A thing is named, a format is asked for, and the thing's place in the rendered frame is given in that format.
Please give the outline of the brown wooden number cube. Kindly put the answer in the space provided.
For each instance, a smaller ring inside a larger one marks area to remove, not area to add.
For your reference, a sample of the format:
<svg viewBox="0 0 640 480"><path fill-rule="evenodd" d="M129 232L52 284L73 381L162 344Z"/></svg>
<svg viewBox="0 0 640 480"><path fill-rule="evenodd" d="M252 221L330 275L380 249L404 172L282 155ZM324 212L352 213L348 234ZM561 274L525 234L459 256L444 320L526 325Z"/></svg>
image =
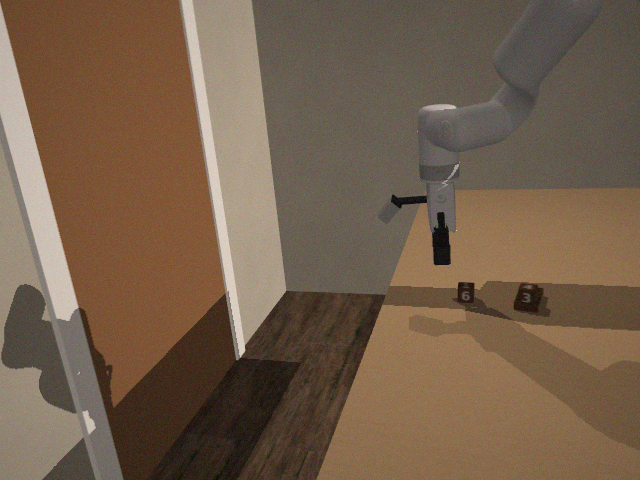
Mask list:
<svg viewBox="0 0 640 480"><path fill-rule="evenodd" d="M458 283L458 302L474 303L474 283Z"/></svg>
<svg viewBox="0 0 640 480"><path fill-rule="evenodd" d="M538 285L521 283L518 289L518 301L536 304L537 292Z"/></svg>

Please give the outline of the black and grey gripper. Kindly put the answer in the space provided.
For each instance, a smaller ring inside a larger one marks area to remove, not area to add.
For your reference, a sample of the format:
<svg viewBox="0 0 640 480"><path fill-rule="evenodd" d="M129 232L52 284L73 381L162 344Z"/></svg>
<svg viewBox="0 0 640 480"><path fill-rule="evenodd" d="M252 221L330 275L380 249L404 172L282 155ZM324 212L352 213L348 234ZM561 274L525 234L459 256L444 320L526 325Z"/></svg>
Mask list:
<svg viewBox="0 0 640 480"><path fill-rule="evenodd" d="M429 181L420 178L420 181L426 183L427 209L430 231L432 232L434 265L451 264L449 231L456 231L454 181L457 181L459 178L458 176L454 179L439 181ZM442 195L442 198L441 196L439 197L439 195Z"/></svg>

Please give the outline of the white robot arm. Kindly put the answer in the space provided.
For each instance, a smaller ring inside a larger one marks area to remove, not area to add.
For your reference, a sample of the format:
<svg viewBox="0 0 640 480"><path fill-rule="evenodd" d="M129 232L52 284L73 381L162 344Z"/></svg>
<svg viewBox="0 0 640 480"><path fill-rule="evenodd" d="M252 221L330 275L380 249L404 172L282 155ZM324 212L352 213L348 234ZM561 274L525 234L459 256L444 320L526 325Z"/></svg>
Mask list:
<svg viewBox="0 0 640 480"><path fill-rule="evenodd" d="M602 0L529 0L494 53L494 68L505 81L495 96L466 107L438 104L419 110L419 177L457 178L459 152L508 138L533 111L540 83L593 24L601 6Z"/></svg>

